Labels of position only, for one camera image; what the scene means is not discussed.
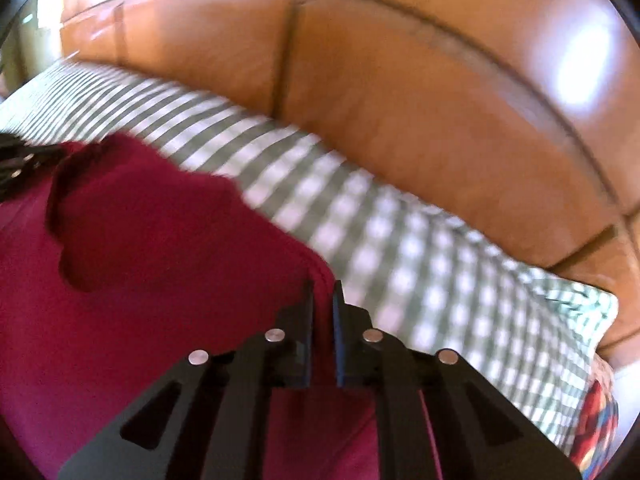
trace striped fabric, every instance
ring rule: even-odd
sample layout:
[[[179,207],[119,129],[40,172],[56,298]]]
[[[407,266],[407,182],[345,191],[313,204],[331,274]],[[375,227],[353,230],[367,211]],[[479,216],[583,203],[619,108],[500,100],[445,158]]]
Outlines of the striped fabric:
[[[508,257],[460,218],[378,182],[222,97],[62,62],[0,105],[37,143],[125,130],[181,168],[228,174],[245,200],[329,263],[346,300],[423,352],[459,351],[568,453],[614,296]]]

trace red cloth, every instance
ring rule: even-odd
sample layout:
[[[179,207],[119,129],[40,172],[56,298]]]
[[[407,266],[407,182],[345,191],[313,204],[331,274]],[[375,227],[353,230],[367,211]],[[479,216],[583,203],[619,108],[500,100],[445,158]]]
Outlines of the red cloth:
[[[372,400],[333,381],[326,264],[116,134],[0,204],[0,413],[47,479],[190,351],[236,348],[314,282],[314,383],[276,392],[266,479],[378,478]]]

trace screw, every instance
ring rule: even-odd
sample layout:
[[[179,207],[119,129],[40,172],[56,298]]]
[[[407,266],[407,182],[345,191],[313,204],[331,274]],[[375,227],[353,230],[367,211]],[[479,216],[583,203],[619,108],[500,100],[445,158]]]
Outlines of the screw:
[[[271,330],[267,330],[267,332],[264,334],[264,338],[269,343],[279,343],[284,339],[284,336],[284,330],[281,328],[272,328]]]
[[[379,343],[380,341],[382,341],[383,334],[382,332],[380,332],[380,330],[369,328],[362,333],[362,337],[367,343]]]
[[[194,366],[200,366],[209,360],[209,354],[204,350],[194,350],[189,354],[189,362]]]
[[[440,350],[438,352],[438,359],[444,365],[454,365],[458,362],[459,359],[458,352],[455,350],[451,350],[449,348],[445,348],[444,350]]]

